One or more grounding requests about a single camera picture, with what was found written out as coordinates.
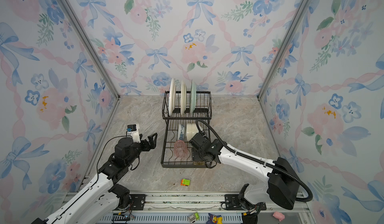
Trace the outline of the cream plate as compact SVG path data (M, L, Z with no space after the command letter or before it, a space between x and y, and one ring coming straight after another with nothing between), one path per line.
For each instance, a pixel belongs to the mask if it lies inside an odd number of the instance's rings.
M181 104L181 115L183 116L187 109L187 86L184 81L182 81L182 84L181 84L180 104Z

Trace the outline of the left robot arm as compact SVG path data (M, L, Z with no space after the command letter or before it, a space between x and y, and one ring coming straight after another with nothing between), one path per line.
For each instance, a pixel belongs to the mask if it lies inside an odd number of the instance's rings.
M116 208L125 209L131 204L130 190L119 184L142 152L156 148L158 134L142 139L143 135L120 136L111 154L88 184L65 205L44 220L34 224L95 224Z

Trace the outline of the white plate with blue rim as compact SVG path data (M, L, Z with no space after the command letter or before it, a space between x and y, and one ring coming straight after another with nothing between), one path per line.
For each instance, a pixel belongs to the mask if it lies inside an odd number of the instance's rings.
M176 96L176 80L171 79L170 92L169 92L169 114L172 116L173 111L175 110L175 96Z

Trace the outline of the small colourful toy cube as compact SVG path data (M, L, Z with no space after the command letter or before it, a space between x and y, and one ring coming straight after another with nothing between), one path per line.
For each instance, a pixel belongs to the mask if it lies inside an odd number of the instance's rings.
M188 180L188 179L182 179L181 180L181 186L190 186L190 184L191 184L191 181L190 180Z

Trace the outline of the yellow transparent cup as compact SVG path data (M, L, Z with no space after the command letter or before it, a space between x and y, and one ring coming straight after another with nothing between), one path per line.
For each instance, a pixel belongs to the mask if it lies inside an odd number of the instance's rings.
M205 166L206 165L206 162L204 162L204 161L197 161L197 162L193 162L193 165L195 165L195 166Z

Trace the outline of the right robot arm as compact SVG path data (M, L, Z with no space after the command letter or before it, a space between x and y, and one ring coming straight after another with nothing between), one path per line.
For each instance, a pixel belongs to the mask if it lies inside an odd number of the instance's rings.
M234 201L226 201L227 209L253 211L265 202L273 202L286 210L294 208L299 184L290 178L296 178L297 175L287 161L282 158L274 161L252 156L218 139L211 142L206 135L200 133L189 138L188 142L206 163L229 165L262 181L257 185L245 184Z

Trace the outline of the purple yellow toy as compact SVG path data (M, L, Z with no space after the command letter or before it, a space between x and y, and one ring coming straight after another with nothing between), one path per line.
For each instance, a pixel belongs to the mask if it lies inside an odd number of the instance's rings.
M209 213L208 220L206 224L223 224L223 217L221 215L214 215Z

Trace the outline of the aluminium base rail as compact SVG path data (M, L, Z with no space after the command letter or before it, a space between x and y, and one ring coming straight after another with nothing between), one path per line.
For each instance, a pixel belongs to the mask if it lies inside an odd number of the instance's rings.
M96 224L189 224L188 215L198 212L197 224L205 224L209 213L223 217L224 224L313 224L315 220L306 203L295 203L285 210L273 202L262 205L256 216L246 215L241 208L226 208L226 201L236 193L220 192L131 192L132 204L125 210L115 209L104 215ZM285 215L279 222L274 212Z

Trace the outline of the blue floral bowl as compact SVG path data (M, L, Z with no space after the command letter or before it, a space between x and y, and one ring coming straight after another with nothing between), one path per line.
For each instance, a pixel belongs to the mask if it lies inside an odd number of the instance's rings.
M183 124L178 125L178 135L177 140L178 141L185 141L186 140L186 126Z

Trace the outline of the green white small box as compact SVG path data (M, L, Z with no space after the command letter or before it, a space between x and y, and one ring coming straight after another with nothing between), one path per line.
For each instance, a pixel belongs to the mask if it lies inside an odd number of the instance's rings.
M199 221L200 220L200 215L198 212L194 212L190 215L188 215L188 221L191 223L191 224L194 224L195 222Z

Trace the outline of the pink transparent cup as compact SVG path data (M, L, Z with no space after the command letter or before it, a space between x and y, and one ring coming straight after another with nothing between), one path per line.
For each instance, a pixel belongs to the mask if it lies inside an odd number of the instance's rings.
M187 159L190 155L188 145L183 140L178 140L174 144L174 155L176 159Z

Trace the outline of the pink toy pig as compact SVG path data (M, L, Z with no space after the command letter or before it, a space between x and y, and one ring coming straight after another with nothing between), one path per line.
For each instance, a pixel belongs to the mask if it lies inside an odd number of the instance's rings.
M279 220L279 222L282 222L285 219L285 215L280 212L274 212L273 217Z

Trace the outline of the green plate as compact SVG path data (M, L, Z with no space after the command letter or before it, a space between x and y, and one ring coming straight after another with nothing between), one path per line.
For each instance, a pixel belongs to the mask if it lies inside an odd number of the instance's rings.
M192 116L197 103L197 85L194 81L191 83L191 92L190 92L190 115Z

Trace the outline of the cream ceramic bowl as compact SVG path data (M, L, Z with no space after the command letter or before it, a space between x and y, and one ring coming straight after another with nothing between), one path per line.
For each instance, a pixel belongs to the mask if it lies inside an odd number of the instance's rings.
M189 123L186 126L186 140L189 142L199 132L196 123Z

